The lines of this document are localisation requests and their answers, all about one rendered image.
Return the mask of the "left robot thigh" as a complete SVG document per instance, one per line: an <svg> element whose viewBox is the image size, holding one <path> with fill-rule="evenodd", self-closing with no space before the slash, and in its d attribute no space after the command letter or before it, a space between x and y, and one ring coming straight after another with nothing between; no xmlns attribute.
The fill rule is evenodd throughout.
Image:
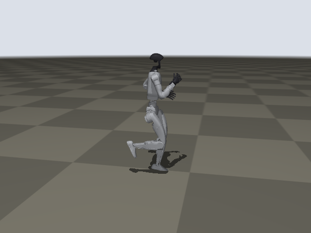
<svg viewBox="0 0 311 233"><path fill-rule="evenodd" d="M160 119L160 121L163 124L164 130L165 130L165 134L166 134L166 137L167 137L167 121L166 121L166 118L165 118L165 115L164 115L163 111L159 109L157 116L158 116L158 118ZM159 139L160 138L158 137L156 139L156 141L158 141Z"/></svg>

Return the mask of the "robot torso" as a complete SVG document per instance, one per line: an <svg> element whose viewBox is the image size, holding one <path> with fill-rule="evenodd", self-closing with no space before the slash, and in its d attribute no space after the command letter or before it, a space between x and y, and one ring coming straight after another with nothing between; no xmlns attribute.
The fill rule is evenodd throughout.
<svg viewBox="0 0 311 233"><path fill-rule="evenodd" d="M160 79L160 83L162 84L161 75L159 72L156 72L157 70L154 70L154 72L149 72L148 74L148 81L147 81L147 99L151 100L146 108L146 114L151 111L154 112L156 115L158 115L159 108L156 105L156 100L158 100L158 94L155 89L155 86L151 80L152 74L157 74Z"/></svg>

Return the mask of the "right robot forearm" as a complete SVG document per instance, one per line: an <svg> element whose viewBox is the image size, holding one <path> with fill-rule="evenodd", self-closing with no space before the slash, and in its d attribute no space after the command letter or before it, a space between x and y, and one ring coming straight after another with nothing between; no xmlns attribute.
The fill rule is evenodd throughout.
<svg viewBox="0 0 311 233"><path fill-rule="evenodd" d="M175 84L172 82L170 85L167 86L167 88L165 90L163 90L162 97L164 97L164 98L167 97L170 94L171 90L173 90L174 87L175 87Z"/></svg>

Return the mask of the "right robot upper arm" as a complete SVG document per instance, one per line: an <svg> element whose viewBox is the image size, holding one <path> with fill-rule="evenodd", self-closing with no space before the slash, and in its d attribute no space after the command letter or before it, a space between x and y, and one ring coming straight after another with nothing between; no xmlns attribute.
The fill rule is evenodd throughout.
<svg viewBox="0 0 311 233"><path fill-rule="evenodd" d="M161 86L161 83L160 83L160 79L159 79L159 76L157 74L152 74L151 75L151 80L155 86L155 89L157 91L157 94L158 94L158 98L159 99L164 99L164 97L162 97L162 86Z"/></svg>

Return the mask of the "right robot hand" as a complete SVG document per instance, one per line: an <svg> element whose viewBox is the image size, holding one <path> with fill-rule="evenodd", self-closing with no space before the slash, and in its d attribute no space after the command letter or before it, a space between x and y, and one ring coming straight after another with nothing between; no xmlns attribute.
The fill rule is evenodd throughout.
<svg viewBox="0 0 311 233"><path fill-rule="evenodd" d="M173 82L173 83L175 84L175 86L176 86L176 84L179 83L182 79L181 79L181 76L180 76L178 73L177 73L176 76L175 76L175 73L174 73L174 74L173 74L173 77L174 77L174 78L173 78L173 81L171 81L170 84ZM180 79L180 80L179 80L179 79ZM170 84L169 84L169 85L170 85Z"/></svg>

